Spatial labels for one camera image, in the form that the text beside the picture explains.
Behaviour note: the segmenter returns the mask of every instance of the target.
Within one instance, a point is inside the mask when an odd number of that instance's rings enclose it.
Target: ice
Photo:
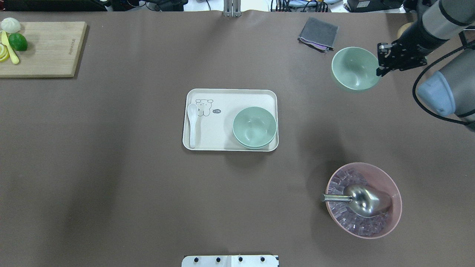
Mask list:
[[[332,177],[328,193],[343,195],[344,188],[350,184],[368,185],[368,182],[354,168],[346,171],[340,170]],[[365,218],[353,212],[343,202],[328,202],[328,206],[341,226],[356,235],[368,237],[381,232],[386,227],[387,213],[372,218]]]

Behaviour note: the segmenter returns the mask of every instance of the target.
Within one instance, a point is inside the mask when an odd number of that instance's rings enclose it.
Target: pink bowl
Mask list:
[[[327,202],[326,206],[327,206],[328,212],[330,213],[330,216],[343,230],[359,238],[376,239],[376,238],[381,238],[391,233],[398,225],[399,220],[401,219],[401,214],[402,214],[402,199],[401,199],[401,194],[399,193],[398,187],[396,186],[394,181],[391,179],[391,177],[387,173],[385,173],[383,170],[381,170],[380,168],[374,165],[363,163],[363,162],[353,162],[343,167],[340,167],[332,175],[332,177],[330,178],[330,181],[332,180],[333,176],[335,176],[337,172],[346,171],[351,168],[354,168],[356,171],[361,173],[366,179],[366,181],[368,182],[370,187],[386,192],[392,197],[392,206],[390,207],[388,211],[389,216],[386,219],[386,227],[383,228],[381,232],[377,234],[373,234],[370,237],[362,237],[348,231],[345,227],[343,227],[335,218],[335,216],[332,214],[332,211],[330,210],[330,206]],[[327,188],[325,190],[325,193],[327,194],[328,194],[328,188],[330,186],[330,181],[328,181]]]

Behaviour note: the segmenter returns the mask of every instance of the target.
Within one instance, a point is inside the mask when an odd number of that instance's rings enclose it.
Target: yellow knife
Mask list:
[[[1,42],[7,46],[13,64],[18,64],[20,60],[18,59],[17,54],[15,54],[15,51],[13,51],[13,48],[11,48],[10,43],[8,42],[7,33],[4,30],[1,32]]]

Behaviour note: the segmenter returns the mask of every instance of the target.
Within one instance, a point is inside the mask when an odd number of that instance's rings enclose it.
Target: wooden cutting board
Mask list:
[[[15,51],[20,63],[0,62],[0,78],[73,77],[86,32],[86,23],[22,22],[26,51]]]

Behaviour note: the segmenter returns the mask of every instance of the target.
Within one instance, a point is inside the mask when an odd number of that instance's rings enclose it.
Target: white plastic plate with holes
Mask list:
[[[186,256],[181,267],[278,267],[278,255]]]
[[[199,109],[194,148],[190,147],[190,123],[187,117],[187,108],[191,103],[195,103]],[[275,138],[269,145],[256,150],[242,146],[234,137],[232,129],[234,117],[239,111],[250,106],[268,110],[277,121]],[[193,89],[186,96],[182,141],[189,150],[273,151],[279,145],[277,96],[270,90]]]

